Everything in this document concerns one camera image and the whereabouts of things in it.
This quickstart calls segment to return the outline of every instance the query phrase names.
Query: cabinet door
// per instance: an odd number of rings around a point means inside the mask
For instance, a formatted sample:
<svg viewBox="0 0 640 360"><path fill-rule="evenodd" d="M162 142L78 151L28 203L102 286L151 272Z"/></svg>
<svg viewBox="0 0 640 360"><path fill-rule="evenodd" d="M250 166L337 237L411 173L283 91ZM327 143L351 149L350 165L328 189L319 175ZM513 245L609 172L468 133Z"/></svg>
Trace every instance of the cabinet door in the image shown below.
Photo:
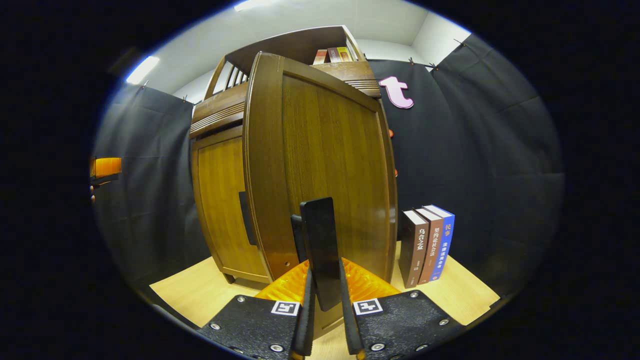
<svg viewBox="0 0 640 360"><path fill-rule="evenodd" d="M242 127L193 146L193 188L209 250L221 272L269 282L264 260L247 239L238 193L244 191Z"/></svg>
<svg viewBox="0 0 640 360"><path fill-rule="evenodd" d="M308 65L258 53L243 161L255 237L274 279L298 264L290 216L302 201L332 197L339 255L390 281L397 195L380 103Z"/></svg>

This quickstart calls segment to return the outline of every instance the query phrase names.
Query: ceiling light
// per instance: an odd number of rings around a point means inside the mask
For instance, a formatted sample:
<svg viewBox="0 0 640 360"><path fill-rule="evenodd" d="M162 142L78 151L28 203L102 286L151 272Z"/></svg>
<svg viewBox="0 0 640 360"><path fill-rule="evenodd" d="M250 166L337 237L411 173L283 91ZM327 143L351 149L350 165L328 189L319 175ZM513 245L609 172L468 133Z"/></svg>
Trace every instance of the ceiling light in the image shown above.
<svg viewBox="0 0 640 360"><path fill-rule="evenodd" d="M255 8L256 6L268 5L272 3L274 0L247 0L238 5L234 6L237 12L241 12L243 10L247 10L250 8Z"/></svg>
<svg viewBox="0 0 640 360"><path fill-rule="evenodd" d="M144 79L145 76L147 76L147 74L151 71L151 69L153 69L156 64L158 64L159 60L160 59L156 58L155 56L149 56L148 58L146 58L145 61L140 63L140 65L136 67L136 70L133 70L131 75L129 75L129 77L127 78L127 82L130 84L140 84L142 82L142 79Z"/></svg>

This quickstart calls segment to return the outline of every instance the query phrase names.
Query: cabinet handle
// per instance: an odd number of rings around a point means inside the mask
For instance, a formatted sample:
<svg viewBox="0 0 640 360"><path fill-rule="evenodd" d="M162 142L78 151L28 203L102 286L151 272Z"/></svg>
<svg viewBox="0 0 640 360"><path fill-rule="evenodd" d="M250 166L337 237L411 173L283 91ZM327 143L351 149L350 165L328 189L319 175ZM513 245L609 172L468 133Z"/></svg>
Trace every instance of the cabinet handle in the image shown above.
<svg viewBox="0 0 640 360"><path fill-rule="evenodd" d="M249 239L249 244L258 245L253 236L253 222L251 221L251 213L249 212L249 205L246 198L246 192L239 192L238 198L240 200L240 210L242 211L242 219L244 222L244 230L246 231L246 237Z"/></svg>

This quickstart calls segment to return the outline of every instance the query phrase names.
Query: book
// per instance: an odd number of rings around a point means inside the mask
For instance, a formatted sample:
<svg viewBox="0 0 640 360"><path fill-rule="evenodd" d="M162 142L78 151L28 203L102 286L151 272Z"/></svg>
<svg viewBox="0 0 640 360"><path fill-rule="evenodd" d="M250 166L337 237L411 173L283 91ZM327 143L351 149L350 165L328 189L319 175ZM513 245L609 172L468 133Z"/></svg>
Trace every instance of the book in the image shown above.
<svg viewBox="0 0 640 360"><path fill-rule="evenodd" d="M413 210L403 211L398 219L400 258L398 265L405 288L418 285L428 246L429 223Z"/></svg>
<svg viewBox="0 0 640 360"><path fill-rule="evenodd" d="M349 54L349 49L347 49L346 47L336 47L336 50L338 50L342 62L353 61L351 54Z"/></svg>
<svg viewBox="0 0 640 360"><path fill-rule="evenodd" d="M347 48L349 49L349 52L351 53L351 58L353 59L353 61L358 61L358 55L356 54L355 49L353 49L353 46L351 45L350 41L347 41Z"/></svg>
<svg viewBox="0 0 640 360"><path fill-rule="evenodd" d="M440 209L435 205L428 205L422 207L425 210L428 210L443 219L443 234L441 235L440 240L440 249L438 250L438 262L436 263L436 267L433 269L431 276L429 277L432 281L438 280L440 278L440 274L442 274L442 269L444 268L444 263L447 261L447 256L449 255L449 249L451 248L451 239L453 237L453 223L455 222L456 215Z"/></svg>
<svg viewBox="0 0 640 360"><path fill-rule="evenodd" d="M314 60L314 65L317 64L324 64L328 60L328 56L327 56L327 50L326 49L319 49L318 52L316 53L316 58Z"/></svg>
<svg viewBox="0 0 640 360"><path fill-rule="evenodd" d="M338 53L338 49L336 47L330 47L327 49L329 52L329 59L332 63L340 63L342 59L340 58L340 53Z"/></svg>
<svg viewBox="0 0 640 360"><path fill-rule="evenodd" d="M429 223L429 245L424 255L424 266L418 280L418 285L426 284L431 280L431 274L438 262L437 251L440 248L440 233L442 232L443 219L438 215L426 211L425 209L417 209L416 212Z"/></svg>

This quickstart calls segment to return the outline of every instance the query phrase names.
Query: black fabric backdrop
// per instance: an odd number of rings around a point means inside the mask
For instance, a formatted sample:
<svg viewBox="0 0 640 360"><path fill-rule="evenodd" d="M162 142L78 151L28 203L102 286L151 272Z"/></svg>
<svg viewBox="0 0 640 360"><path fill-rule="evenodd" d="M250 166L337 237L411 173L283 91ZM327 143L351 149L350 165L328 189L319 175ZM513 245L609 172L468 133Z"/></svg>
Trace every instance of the black fabric backdrop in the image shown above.
<svg viewBox="0 0 640 360"><path fill-rule="evenodd" d="M120 179L95 191L99 229L124 277L168 311L149 284L211 256L191 183L192 109L153 88L125 85L95 142L96 157L122 158Z"/></svg>
<svg viewBox="0 0 640 360"><path fill-rule="evenodd" d="M501 297L535 271L556 231L564 189L543 99L475 35L438 70L370 60L378 81L406 83L413 107L381 88L398 170L399 211L436 204L456 215L450 254Z"/></svg>

